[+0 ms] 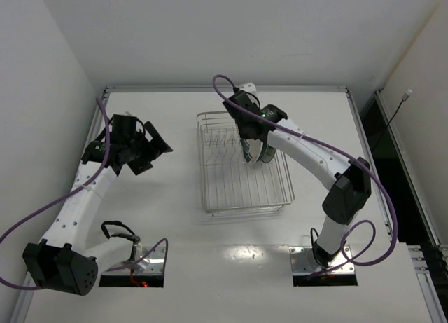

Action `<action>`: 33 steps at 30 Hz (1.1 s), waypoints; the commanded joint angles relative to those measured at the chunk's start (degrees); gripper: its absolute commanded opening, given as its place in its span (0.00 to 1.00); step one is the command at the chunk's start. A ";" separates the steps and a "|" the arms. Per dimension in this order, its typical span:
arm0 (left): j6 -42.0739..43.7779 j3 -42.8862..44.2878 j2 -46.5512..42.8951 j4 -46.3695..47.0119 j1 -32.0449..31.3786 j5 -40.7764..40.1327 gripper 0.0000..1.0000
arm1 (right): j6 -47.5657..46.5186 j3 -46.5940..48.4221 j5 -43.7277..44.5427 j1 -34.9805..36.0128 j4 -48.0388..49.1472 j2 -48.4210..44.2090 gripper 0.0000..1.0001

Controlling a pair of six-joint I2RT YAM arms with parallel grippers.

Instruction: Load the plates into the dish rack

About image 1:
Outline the green red rimmed plate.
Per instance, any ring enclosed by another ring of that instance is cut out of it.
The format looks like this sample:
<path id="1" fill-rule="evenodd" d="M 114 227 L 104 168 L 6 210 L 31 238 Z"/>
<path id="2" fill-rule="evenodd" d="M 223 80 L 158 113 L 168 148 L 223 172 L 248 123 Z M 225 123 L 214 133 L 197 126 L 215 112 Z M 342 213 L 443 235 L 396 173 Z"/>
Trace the green red rimmed plate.
<path id="1" fill-rule="evenodd" d="M 258 162 L 270 163 L 276 154 L 277 150 L 267 144 L 263 144 L 260 155 L 258 156 Z"/>
<path id="2" fill-rule="evenodd" d="M 253 165 L 258 162 L 258 156 L 264 142 L 258 139 L 240 139 L 243 157 L 247 164 Z"/>

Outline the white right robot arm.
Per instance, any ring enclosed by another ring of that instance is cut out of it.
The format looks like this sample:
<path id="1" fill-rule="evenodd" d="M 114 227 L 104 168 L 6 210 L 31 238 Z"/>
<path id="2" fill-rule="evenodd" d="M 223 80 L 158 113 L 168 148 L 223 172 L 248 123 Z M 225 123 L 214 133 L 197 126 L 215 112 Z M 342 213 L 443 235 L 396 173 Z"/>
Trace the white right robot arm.
<path id="1" fill-rule="evenodd" d="M 236 107 L 199 112 L 204 93 L 137 93 L 127 111 L 159 125 L 174 153 L 157 172 L 157 224 L 175 241 L 254 241 L 250 219 L 278 213 L 294 198 L 288 161 L 310 172 L 327 191 L 318 245 L 322 261 L 340 248 L 353 217 L 370 196 L 366 162 L 351 162 L 305 139 L 274 105 L 258 108 L 239 92 Z"/>

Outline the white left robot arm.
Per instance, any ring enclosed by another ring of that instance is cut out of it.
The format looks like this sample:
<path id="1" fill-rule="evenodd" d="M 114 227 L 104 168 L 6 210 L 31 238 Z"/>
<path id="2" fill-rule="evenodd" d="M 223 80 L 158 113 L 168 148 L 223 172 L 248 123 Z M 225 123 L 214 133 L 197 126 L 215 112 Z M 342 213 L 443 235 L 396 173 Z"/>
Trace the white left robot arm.
<path id="1" fill-rule="evenodd" d="M 102 199 L 124 166 L 135 175 L 172 148 L 149 121 L 113 115 L 81 158 L 72 196 L 64 201 L 56 220 L 40 242 L 29 243 L 22 254 L 35 285 L 79 296 L 99 284 L 102 273 L 133 268 L 143 251 L 140 237 L 119 221 L 105 221 L 106 237 L 88 246 L 88 233 Z"/>

